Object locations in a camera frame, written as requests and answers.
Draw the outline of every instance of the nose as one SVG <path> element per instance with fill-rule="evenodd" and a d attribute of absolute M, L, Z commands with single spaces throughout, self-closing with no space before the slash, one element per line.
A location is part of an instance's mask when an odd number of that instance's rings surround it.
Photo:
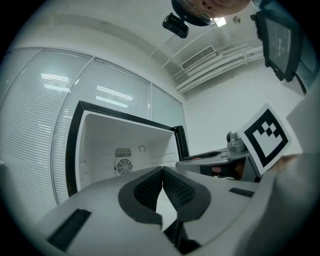
<path fill-rule="evenodd" d="M 203 11 L 211 11 L 212 10 L 212 5 L 208 0 L 201 0 L 200 6 Z"/>

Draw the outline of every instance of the black and white square marker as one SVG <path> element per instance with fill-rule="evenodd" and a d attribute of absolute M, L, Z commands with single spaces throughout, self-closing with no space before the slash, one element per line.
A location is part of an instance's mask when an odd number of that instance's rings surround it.
<path fill-rule="evenodd" d="M 266 104 L 238 131 L 262 175 L 285 153 L 291 138 L 273 109 Z"/>

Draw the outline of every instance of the black electronic device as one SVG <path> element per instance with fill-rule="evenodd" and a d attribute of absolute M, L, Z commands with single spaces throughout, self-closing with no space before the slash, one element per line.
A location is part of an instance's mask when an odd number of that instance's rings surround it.
<path fill-rule="evenodd" d="M 189 33 L 189 26 L 183 19 L 175 16 L 173 13 L 165 17 L 162 26 L 183 39 L 186 38 Z"/>
<path fill-rule="evenodd" d="M 262 40 L 265 66 L 271 67 L 280 81 L 292 81 L 302 53 L 301 29 L 266 12 L 259 11 L 250 17 Z"/>

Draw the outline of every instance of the mini fridge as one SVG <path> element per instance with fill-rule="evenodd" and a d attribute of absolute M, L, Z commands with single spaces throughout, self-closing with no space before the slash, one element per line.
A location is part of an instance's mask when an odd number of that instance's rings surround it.
<path fill-rule="evenodd" d="M 169 127 L 79 101 L 66 145 L 68 194 L 141 169 L 175 167 L 188 156 L 183 126 Z"/>

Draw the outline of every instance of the mouth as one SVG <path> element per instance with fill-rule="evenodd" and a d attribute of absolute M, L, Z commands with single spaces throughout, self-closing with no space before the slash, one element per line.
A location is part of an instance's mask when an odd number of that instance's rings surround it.
<path fill-rule="evenodd" d="M 224 0 L 209 0 L 215 7 L 224 7 L 223 2 Z"/>

